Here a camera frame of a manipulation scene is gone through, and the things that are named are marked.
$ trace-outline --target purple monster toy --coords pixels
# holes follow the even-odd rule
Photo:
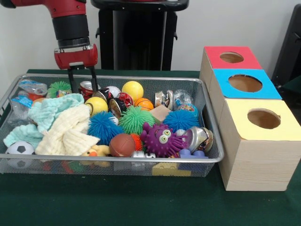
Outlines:
[[[147,152],[154,153],[157,157],[177,156],[177,152],[187,147],[187,142],[183,141],[186,136],[177,136],[173,129],[163,124],[151,127],[145,122],[140,138],[145,143]]]

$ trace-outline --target washcloth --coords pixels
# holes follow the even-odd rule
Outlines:
[[[79,105],[63,111],[36,148],[36,154],[79,156],[99,139],[82,133],[87,131],[90,110]]]
[[[84,103],[81,94],[68,94],[60,98],[45,99],[42,103],[37,102],[28,111],[28,117],[34,120],[38,125],[38,131],[45,133],[48,131],[53,122],[64,110],[76,107]]]
[[[7,147],[10,147],[13,143],[22,140],[30,143],[34,148],[36,148],[42,138],[43,134],[38,131],[37,127],[33,124],[29,124],[14,128],[3,142]]]

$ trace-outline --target orange spiky ball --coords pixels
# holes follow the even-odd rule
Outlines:
[[[135,141],[135,148],[136,148],[136,151],[142,151],[143,149],[143,144],[142,144],[142,140],[140,139],[140,136],[135,134],[135,133],[132,133],[131,134],[131,137],[134,139]]]

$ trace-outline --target box with hole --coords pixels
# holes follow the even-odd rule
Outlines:
[[[200,79],[207,88],[214,69],[262,69],[249,47],[206,46],[204,47]]]
[[[227,98],[282,99],[264,70],[214,69],[209,96],[219,123]]]
[[[301,158],[301,127],[282,100],[226,99],[220,162],[227,191],[284,191]]]

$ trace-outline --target wire mesh basket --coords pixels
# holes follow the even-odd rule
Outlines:
[[[55,81],[68,82],[67,75],[26,74],[15,79],[0,101],[0,173],[28,174],[92,174],[92,175],[140,175],[140,176],[179,176],[205,177],[216,162],[223,159],[222,141],[214,118],[214,113],[205,84],[199,79],[182,78],[153,78],[153,77],[119,77],[98,76],[101,87],[116,86],[121,88],[127,81],[138,81],[144,87],[144,97],[152,102],[155,92],[184,89],[193,99],[199,111],[199,123],[210,129],[214,134],[214,144],[208,152],[208,159],[173,159],[173,158],[117,158],[117,157],[81,157],[54,155],[8,155],[3,139],[13,127],[8,123],[12,114],[9,98],[20,90],[18,83],[21,79],[31,79],[47,85]],[[79,84],[90,80],[90,76],[74,76]]]

